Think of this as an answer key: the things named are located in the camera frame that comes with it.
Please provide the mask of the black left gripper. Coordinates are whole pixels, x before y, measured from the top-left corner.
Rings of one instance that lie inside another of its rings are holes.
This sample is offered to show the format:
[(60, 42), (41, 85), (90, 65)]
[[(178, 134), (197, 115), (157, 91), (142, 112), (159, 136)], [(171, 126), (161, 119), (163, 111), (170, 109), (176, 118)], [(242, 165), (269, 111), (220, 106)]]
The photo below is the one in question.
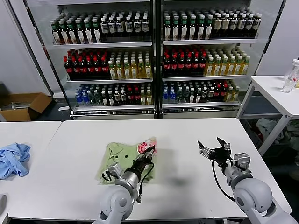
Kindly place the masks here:
[(136, 160), (134, 160), (132, 169), (142, 173), (147, 165), (152, 162), (152, 157), (155, 156), (156, 146), (147, 148), (142, 155), (140, 155)]

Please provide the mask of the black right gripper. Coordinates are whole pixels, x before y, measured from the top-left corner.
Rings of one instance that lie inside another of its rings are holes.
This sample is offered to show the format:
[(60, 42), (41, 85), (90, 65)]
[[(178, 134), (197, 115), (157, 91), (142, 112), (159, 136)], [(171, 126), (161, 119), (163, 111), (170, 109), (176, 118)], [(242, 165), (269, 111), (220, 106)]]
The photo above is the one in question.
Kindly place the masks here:
[(222, 147), (209, 149), (205, 147), (199, 140), (199, 153), (211, 161), (215, 161), (218, 166), (226, 166), (227, 161), (232, 161), (230, 143), (217, 137), (217, 141)]

